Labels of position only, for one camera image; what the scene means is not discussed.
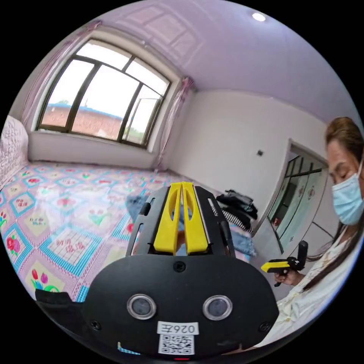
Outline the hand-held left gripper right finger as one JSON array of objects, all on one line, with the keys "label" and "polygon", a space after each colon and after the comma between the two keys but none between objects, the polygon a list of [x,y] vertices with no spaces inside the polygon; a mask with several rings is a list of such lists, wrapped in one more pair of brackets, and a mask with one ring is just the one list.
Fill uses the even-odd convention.
[{"label": "hand-held left gripper right finger", "polygon": [[193,184],[191,182],[182,182],[182,192],[187,254],[204,253],[208,249],[208,240]]}]

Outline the person's right hand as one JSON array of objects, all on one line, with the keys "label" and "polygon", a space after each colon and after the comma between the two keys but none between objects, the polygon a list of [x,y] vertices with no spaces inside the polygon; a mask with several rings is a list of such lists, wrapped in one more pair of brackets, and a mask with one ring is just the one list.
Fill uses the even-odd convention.
[{"label": "person's right hand", "polygon": [[282,275],[279,278],[281,283],[288,286],[297,286],[305,277],[304,274],[298,271],[289,271],[286,275]]}]

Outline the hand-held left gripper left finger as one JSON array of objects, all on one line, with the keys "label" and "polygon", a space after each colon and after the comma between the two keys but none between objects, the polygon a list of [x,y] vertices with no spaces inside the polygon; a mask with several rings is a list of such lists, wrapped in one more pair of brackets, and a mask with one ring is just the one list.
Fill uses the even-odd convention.
[{"label": "hand-held left gripper left finger", "polygon": [[181,193],[181,183],[172,183],[166,192],[166,198],[153,244],[154,249],[158,253],[167,255],[176,254]]}]

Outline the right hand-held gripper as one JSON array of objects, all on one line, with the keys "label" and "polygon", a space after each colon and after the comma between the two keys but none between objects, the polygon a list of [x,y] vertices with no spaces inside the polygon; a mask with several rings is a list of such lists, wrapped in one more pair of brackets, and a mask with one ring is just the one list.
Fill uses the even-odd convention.
[{"label": "right hand-held gripper", "polygon": [[300,262],[293,258],[289,257],[287,260],[284,259],[273,259],[261,266],[261,270],[265,273],[275,273],[276,283],[274,287],[279,287],[281,283],[281,279],[279,278],[282,275],[286,275],[289,271],[298,271],[300,268]]}]

